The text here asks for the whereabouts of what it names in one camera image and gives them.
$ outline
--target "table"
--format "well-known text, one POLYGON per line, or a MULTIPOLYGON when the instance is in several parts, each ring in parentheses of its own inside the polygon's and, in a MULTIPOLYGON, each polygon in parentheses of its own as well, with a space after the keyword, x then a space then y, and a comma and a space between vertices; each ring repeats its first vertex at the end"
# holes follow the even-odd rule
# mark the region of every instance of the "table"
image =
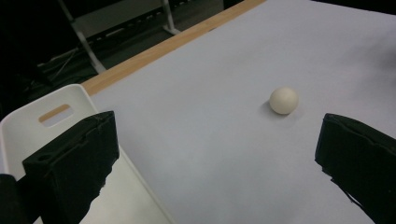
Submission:
POLYGON ((258 3, 84 86, 99 110, 115 111, 120 144, 177 223, 373 223, 314 156, 325 113, 396 136, 396 18, 258 3), (268 106, 280 86, 300 94, 286 117, 268 106))

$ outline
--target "white ball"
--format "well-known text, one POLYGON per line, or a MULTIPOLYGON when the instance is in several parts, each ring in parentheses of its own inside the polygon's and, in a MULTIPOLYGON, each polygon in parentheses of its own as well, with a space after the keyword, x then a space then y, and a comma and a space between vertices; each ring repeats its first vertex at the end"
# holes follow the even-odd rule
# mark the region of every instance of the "white ball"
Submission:
POLYGON ((273 91, 270 106, 278 114, 287 115, 298 105, 298 95, 289 87, 281 87, 273 91))

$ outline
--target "wooden table edge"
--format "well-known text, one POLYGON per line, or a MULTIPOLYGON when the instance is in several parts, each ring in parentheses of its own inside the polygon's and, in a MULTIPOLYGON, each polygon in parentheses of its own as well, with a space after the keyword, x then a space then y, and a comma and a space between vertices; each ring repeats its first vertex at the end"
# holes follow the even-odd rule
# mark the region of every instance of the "wooden table edge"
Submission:
POLYGON ((134 57, 108 69, 104 73, 101 73, 100 75, 85 81, 82 83, 82 86, 89 95, 94 95, 106 87, 114 84, 115 82, 128 77, 133 72, 148 65, 149 63, 156 61, 163 55, 178 49, 181 46, 191 42, 193 39, 216 29, 227 21, 238 17, 239 15, 251 10, 263 2, 265 2, 265 0, 245 0, 205 21, 192 26, 178 35, 164 40, 160 44, 135 55, 134 57))

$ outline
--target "ping pong ball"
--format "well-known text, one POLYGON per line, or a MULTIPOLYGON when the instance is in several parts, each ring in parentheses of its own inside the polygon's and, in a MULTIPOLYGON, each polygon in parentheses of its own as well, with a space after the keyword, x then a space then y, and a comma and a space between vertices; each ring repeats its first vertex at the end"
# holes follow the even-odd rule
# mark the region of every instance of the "ping pong ball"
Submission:
POLYGON ((270 97, 270 106, 278 114, 291 113, 298 104, 298 95, 289 87, 281 87, 273 91, 270 97))

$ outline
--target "white container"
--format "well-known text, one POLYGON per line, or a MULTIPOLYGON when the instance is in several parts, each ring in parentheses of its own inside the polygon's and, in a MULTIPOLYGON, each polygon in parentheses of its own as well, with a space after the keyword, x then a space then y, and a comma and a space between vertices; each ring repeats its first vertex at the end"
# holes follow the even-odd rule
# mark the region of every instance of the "white container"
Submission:
MULTIPOLYGON (((0 146, 3 170, 15 178, 25 173, 21 162, 74 124, 98 113, 81 85, 73 84, 54 91, 29 105, 10 113, 0 123, 0 146), (40 121, 43 115, 58 107, 60 114, 40 121)), ((120 147, 120 158, 99 197, 81 223, 91 224, 171 224, 165 212, 141 175, 120 147)))

